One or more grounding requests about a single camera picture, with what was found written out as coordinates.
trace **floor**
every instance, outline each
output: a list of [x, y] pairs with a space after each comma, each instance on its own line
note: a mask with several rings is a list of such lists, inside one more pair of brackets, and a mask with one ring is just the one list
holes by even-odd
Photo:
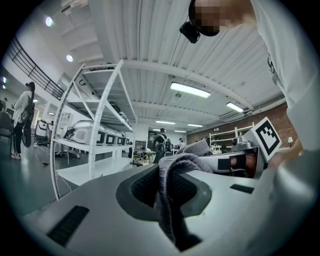
[[[9, 202], [18, 216], [34, 216], [43, 211], [48, 205], [56, 200], [51, 179], [50, 155], [33, 145], [25, 148], [21, 145], [22, 160], [9, 159], [9, 145], [6, 138], [0, 141], [0, 185], [4, 190]], [[110, 154], [100, 154], [96, 160], [110, 157]], [[88, 155], [82, 153], [80, 159], [56, 158], [58, 169], [73, 167], [88, 162]], [[58, 187], [62, 195], [70, 189], [78, 186], [58, 176]]]

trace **black metal railing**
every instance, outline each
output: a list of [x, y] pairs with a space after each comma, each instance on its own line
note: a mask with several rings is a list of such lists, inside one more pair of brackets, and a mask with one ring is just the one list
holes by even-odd
[[41, 86], [45, 91], [50, 93], [53, 97], [58, 100], [61, 99], [64, 90], [60, 88], [55, 82], [53, 82], [44, 73], [40, 67], [31, 59], [26, 53], [17, 38], [13, 38], [11, 44], [7, 49], [7, 54], [11, 60], [24, 72], [27, 76], [32, 79], [35, 83]]

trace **recessed light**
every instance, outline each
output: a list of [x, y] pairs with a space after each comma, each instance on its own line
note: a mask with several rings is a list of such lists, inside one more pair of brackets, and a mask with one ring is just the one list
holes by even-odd
[[67, 60], [68, 62], [73, 62], [73, 61], [74, 61], [74, 58], [72, 58], [71, 55], [67, 55], [67, 56], [66, 56], [66, 60]]
[[176, 82], [173, 82], [171, 84], [170, 88], [175, 91], [184, 92], [187, 94], [193, 94], [193, 95], [197, 95], [197, 96], [200, 96], [203, 98], [208, 98], [211, 95], [210, 92], [200, 90], [200, 89], [188, 86], [188, 85], [176, 83]]
[[48, 27], [50, 27], [50, 26], [52, 25], [52, 18], [51, 18], [51, 17], [47, 17], [47, 18], [45, 19], [45, 24], [46, 24]]
[[242, 108], [238, 107], [237, 105], [235, 105], [235, 104], [233, 104], [233, 103], [231, 103], [231, 102], [229, 102], [229, 103], [227, 104], [227, 106], [228, 106], [229, 108], [235, 110], [235, 111], [238, 111], [239, 113], [242, 113], [242, 112], [244, 111]]
[[167, 124], [167, 125], [175, 125], [176, 124], [175, 122], [165, 122], [165, 121], [156, 121], [156, 123]]
[[193, 127], [204, 127], [203, 125], [198, 125], [198, 124], [191, 124], [189, 123], [188, 126], [193, 126]]

